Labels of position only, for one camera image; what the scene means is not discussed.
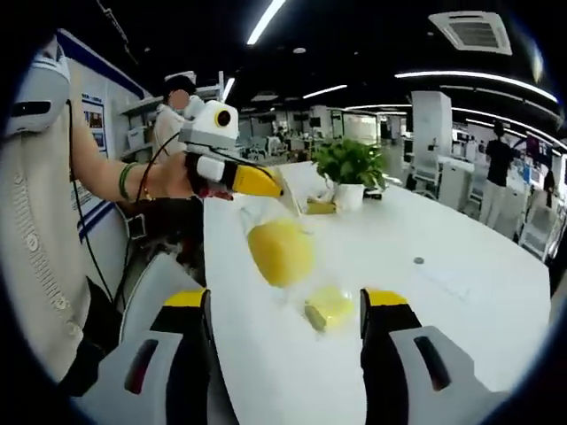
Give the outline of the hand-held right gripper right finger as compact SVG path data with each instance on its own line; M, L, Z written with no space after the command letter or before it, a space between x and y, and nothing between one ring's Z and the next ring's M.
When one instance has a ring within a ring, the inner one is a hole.
M368 424L479 424L507 397L395 292L361 290L361 340Z

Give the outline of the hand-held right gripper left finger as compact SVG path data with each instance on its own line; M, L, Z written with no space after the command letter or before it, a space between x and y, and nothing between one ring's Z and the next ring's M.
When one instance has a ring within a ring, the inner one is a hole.
M205 288L167 299L151 327L126 338L77 398L95 424L206 424L211 379Z

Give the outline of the person's left hand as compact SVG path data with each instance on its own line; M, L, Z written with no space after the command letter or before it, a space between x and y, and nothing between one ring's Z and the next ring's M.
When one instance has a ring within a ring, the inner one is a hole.
M224 190L210 188L194 190L185 166L186 157L185 152L178 152L165 162L152 166L144 180L144 193L150 198L216 197L233 200L233 196Z

